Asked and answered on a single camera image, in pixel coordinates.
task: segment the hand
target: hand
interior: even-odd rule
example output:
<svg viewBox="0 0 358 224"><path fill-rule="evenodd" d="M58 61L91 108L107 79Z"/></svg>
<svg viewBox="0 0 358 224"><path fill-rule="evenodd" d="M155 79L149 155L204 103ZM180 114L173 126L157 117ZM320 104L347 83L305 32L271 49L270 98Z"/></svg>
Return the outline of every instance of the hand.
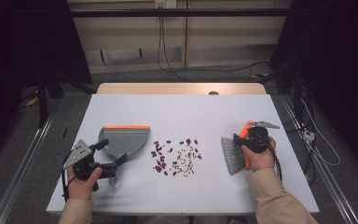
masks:
<svg viewBox="0 0 358 224"><path fill-rule="evenodd" d="M91 200L92 187L94 186L95 182L97 182L102 172L103 169L101 167L97 167L92 172L89 179L87 181L83 181L75 177L76 174L73 166L68 167L68 180L70 181L75 177L75 179L72 180L71 183L68 185L69 198Z"/></svg>
<svg viewBox="0 0 358 224"><path fill-rule="evenodd" d="M272 137L269 137L269 143L275 151L276 142ZM251 160L251 166L254 171L258 171L266 168L274 168L275 160L272 157L271 152L267 149L262 153L254 153L246 146L242 146L242 151Z"/></svg>

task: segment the white table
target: white table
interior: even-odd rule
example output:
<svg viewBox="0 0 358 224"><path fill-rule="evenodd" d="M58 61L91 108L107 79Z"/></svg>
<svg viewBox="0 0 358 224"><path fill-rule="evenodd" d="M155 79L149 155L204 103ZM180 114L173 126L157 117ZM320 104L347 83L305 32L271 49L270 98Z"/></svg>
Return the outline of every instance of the white table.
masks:
<svg viewBox="0 0 358 224"><path fill-rule="evenodd" d="M179 94L96 94L80 126L75 143L83 139L95 144L106 124L147 124L151 131L145 146L122 166L117 185L99 180L94 192L94 212L112 215L243 215L255 212L255 202L246 182L251 171L228 173L221 137L232 137L248 120L265 120L282 127L269 95L179 95ZM296 155L283 128L270 129L277 140L283 185L312 213L319 208L302 174ZM194 161L195 174L164 175L156 172L151 151L155 141L171 140L176 154L178 143L197 139L202 159ZM98 151L100 163L112 159ZM57 185L47 211L60 213L64 206L62 184Z"/></svg>

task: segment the person's right hand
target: person's right hand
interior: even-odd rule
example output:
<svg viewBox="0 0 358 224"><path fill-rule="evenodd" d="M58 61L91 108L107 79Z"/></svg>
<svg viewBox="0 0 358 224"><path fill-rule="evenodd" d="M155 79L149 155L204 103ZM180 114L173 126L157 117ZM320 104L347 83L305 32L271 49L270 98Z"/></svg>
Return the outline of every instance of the person's right hand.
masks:
<svg viewBox="0 0 358 224"><path fill-rule="evenodd" d="M275 140L271 136L269 137L269 140L270 140L269 143L271 144L272 148L275 151L275 147L276 147ZM242 146L241 148L245 156L251 160L251 167L254 169L254 171L258 171L266 168L274 168L275 160L268 149L266 149L262 153L254 153L251 149L249 149L246 146Z"/></svg>

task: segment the hand brush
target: hand brush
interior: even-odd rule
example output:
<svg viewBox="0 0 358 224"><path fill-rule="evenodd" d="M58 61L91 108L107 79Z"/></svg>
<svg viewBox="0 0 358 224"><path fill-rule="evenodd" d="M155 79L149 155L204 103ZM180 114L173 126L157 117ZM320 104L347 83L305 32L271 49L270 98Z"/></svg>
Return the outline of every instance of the hand brush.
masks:
<svg viewBox="0 0 358 224"><path fill-rule="evenodd" d="M248 134L248 130L252 128L251 122L246 123L242 128L239 135L240 138L245 138ZM251 167L249 158L243 155L241 147L237 146L234 140L222 137L223 151L225 152L228 171L231 175L235 175L237 172Z"/></svg>

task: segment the sleeve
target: sleeve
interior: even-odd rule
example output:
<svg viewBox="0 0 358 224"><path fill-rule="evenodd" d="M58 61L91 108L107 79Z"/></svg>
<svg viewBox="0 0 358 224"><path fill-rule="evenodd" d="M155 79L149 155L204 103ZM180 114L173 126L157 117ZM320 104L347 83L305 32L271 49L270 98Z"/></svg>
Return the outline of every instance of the sleeve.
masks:
<svg viewBox="0 0 358 224"><path fill-rule="evenodd" d="M89 224L92 221L94 203L88 200L69 199L62 210L60 224Z"/></svg>
<svg viewBox="0 0 358 224"><path fill-rule="evenodd" d="M263 223L317 223L303 204L284 191L275 170L262 169L248 176L257 202L256 218Z"/></svg>

